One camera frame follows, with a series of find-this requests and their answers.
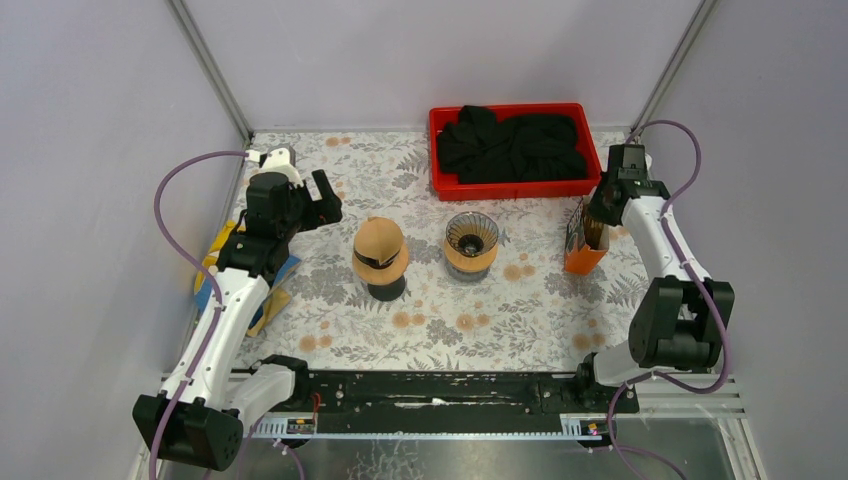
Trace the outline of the brown paper coffee filter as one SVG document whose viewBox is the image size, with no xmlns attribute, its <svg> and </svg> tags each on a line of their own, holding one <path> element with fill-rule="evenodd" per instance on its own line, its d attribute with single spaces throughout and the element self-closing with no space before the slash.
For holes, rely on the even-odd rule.
<svg viewBox="0 0 848 480">
<path fill-rule="evenodd" d="M 385 217 L 369 217 L 354 237 L 353 250 L 379 260 L 388 259 L 404 244 L 400 227 Z"/>
</svg>

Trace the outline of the dark glass carafe red rim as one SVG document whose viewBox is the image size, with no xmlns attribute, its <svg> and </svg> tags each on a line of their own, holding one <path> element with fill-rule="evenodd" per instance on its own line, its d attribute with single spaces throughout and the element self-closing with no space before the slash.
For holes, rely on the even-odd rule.
<svg viewBox="0 0 848 480">
<path fill-rule="evenodd" d="M 368 284 L 368 293 L 376 300 L 390 302 L 400 298 L 406 289 L 406 280 L 403 276 L 386 285 Z"/>
</svg>

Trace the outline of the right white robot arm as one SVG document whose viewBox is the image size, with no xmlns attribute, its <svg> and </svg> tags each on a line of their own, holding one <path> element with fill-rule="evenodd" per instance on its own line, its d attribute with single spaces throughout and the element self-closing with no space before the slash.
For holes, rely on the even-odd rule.
<svg viewBox="0 0 848 480">
<path fill-rule="evenodd" d="M 661 377 L 706 394 L 718 390 L 730 374 L 728 323 L 735 292 L 695 258 L 672 201 L 665 184 L 650 178 L 643 146 L 610 147 L 588 213 L 630 233 L 651 283 L 626 341 L 588 355 L 579 365 L 573 396 L 583 410 L 601 410 L 613 398 L 612 386 Z"/>
</svg>

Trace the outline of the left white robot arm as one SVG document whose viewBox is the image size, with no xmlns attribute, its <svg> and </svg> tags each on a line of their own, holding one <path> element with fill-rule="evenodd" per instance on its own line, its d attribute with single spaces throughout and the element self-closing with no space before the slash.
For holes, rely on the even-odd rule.
<svg viewBox="0 0 848 480">
<path fill-rule="evenodd" d="M 211 294 L 177 367 L 154 396 L 140 395 L 132 418 L 159 460 L 224 471 L 235 461 L 245 427 L 280 404 L 296 411 L 309 401 L 301 362 L 262 366 L 233 393 L 227 391 L 236 353 L 289 258 L 295 234 L 342 219 L 342 202 L 322 170 L 312 178 L 320 193 L 281 172 L 254 175 L 247 206 L 221 247 Z"/>
</svg>

